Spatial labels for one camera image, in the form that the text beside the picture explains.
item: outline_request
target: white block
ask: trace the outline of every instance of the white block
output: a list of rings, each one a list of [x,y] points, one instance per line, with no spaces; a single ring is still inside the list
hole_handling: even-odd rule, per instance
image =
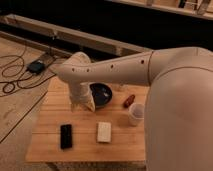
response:
[[[98,142],[111,142],[111,123],[110,122],[98,122]]]

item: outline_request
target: floor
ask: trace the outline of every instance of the floor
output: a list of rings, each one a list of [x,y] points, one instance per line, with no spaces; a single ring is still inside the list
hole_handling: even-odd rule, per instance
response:
[[[24,51],[24,45],[17,44],[0,38],[0,73],[3,65],[13,58],[2,58],[3,55],[20,55]],[[43,52],[27,47],[23,58],[27,63],[38,58]],[[11,67],[5,72],[11,75],[17,71],[17,67]],[[42,80],[50,77],[52,73],[47,71]],[[0,81],[14,80],[17,77],[3,78]],[[4,95],[2,88],[5,84],[0,83],[0,96]],[[1,171],[49,171],[46,164],[26,163],[25,154],[30,143],[31,132],[36,122],[43,96],[47,91],[48,81],[39,87],[29,90],[20,90],[6,97],[0,97],[0,170]],[[60,170],[88,171],[88,170],[128,170],[144,171],[141,163],[58,163]]]

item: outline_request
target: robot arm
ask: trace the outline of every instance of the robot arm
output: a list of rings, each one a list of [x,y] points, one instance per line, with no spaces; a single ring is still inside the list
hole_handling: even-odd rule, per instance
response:
[[[165,49],[96,63],[88,62],[86,54],[77,53],[61,65],[58,76],[68,84],[106,82],[148,86],[173,59],[197,56],[199,51],[207,50],[196,47]],[[77,58],[87,59],[87,62],[78,62]]]
[[[189,47],[92,64],[76,60],[83,58],[75,54],[58,73],[77,92],[74,99],[89,97],[87,82],[151,85],[144,121],[149,171],[212,171],[212,52]]]

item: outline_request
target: wooden table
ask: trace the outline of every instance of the wooden table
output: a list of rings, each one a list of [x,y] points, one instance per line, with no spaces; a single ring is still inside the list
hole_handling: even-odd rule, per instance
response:
[[[128,110],[122,106],[131,94],[135,102],[144,103],[147,87],[125,85],[122,91],[113,90],[106,107],[92,113],[83,108],[71,112],[66,84],[58,78],[51,80],[48,93],[38,115],[37,124],[26,155],[27,162],[102,162],[144,161],[144,123],[129,125]],[[112,123],[110,144],[97,143],[97,123]],[[73,125],[73,148],[60,149],[60,125]]]

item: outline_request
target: paper cup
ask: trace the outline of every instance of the paper cup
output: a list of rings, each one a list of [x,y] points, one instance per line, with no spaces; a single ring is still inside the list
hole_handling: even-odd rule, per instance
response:
[[[137,126],[144,119],[144,106],[141,103],[133,103],[129,107],[129,123]]]

